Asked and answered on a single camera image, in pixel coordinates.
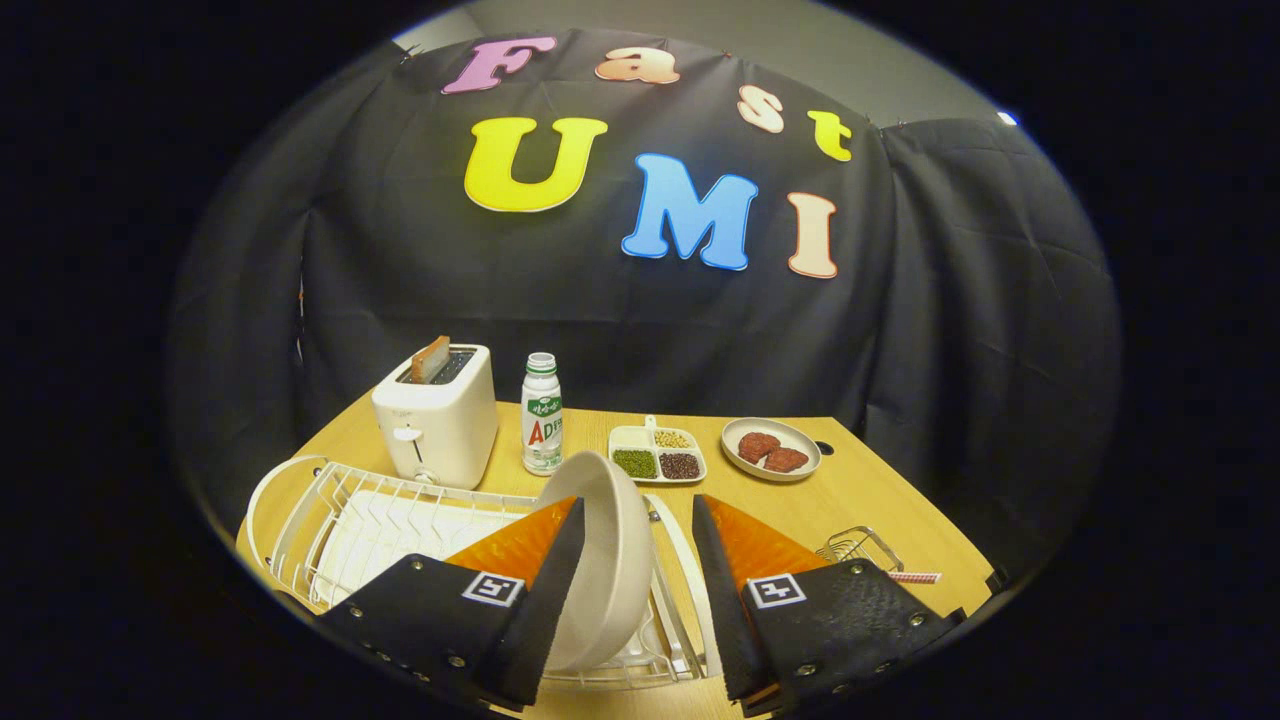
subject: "hamburger patty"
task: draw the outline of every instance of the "hamburger patty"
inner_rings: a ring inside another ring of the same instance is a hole
[[[756,464],[760,457],[773,452],[782,445],[782,441],[768,433],[746,433],[737,441],[737,455],[750,464]]]
[[[790,447],[780,447],[769,454],[769,459],[764,461],[764,469],[776,473],[790,473],[808,461],[809,456],[804,452],[791,450]]]

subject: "toaster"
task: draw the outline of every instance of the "toaster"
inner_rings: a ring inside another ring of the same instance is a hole
[[[480,484],[498,434],[488,347],[442,336],[378,383],[372,401],[401,478],[461,489]]]

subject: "table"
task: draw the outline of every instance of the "table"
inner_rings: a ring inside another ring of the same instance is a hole
[[[394,475],[396,468],[383,443],[374,415],[372,389],[343,410],[294,455],[323,455],[329,460]],[[591,450],[604,455],[608,436],[617,425],[643,425],[644,415],[600,410],[564,409],[564,454]],[[908,571],[942,573],[937,584],[904,587],[940,615],[957,607],[972,615],[991,597],[986,579],[991,564],[956,527],[910,483],[893,471],[833,418],[774,418],[814,441],[831,445],[817,471],[797,483],[769,483],[748,475],[730,464],[721,450],[721,430],[732,418],[659,415],[658,425],[680,428],[698,441],[707,461],[707,477],[695,484],[639,484],[641,493],[655,495],[681,524],[691,547],[694,496],[714,496],[776,528],[809,548],[822,547],[832,534],[854,525],[873,528],[899,555]],[[520,461],[520,406],[498,404],[498,436],[475,488],[480,492],[538,496],[547,478],[525,470]],[[297,498],[311,482],[310,471],[282,474],[257,498],[255,533],[273,537],[283,527]],[[248,528],[242,523],[237,551],[271,588],[280,588],[252,559]],[[669,547],[659,544],[659,561],[668,577],[681,571]],[[703,651],[694,620],[692,602],[682,583],[673,582],[673,600],[698,652]],[[741,719],[730,705],[723,678],[707,678],[667,687],[625,692],[563,692],[543,689],[538,705],[517,717],[687,717]]]

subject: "gray wall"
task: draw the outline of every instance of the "gray wall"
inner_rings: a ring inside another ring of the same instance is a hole
[[[878,126],[991,118],[1000,109],[922,53],[805,0],[479,0],[429,18],[396,41],[422,51],[485,35],[575,27],[723,49],[804,82]]]

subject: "wire rack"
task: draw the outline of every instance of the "wire rack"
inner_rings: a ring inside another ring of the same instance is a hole
[[[829,538],[827,544],[814,552],[827,562],[844,562],[854,557],[861,557],[876,564],[877,568],[888,573],[888,577],[900,583],[933,584],[942,579],[941,573],[906,573],[902,559],[893,552],[876,530],[867,525],[856,525],[847,530],[841,530]]]
[[[259,492],[283,468],[264,478]],[[257,493],[250,509],[252,552],[273,578],[316,614],[340,603],[404,555],[448,557],[520,519],[536,501],[431,486],[325,461],[314,469],[314,480],[292,507],[270,553],[264,555],[252,537],[256,498]],[[645,501],[652,524],[675,521],[659,500],[645,496]],[[659,510],[666,518],[659,516]],[[718,667],[708,673],[705,655],[696,655],[657,560],[657,546],[652,552],[649,606],[627,644],[594,669],[547,673],[543,687],[641,689],[718,673]],[[684,574],[686,587],[692,589],[687,569]],[[705,642],[708,623],[701,615],[698,621]]]

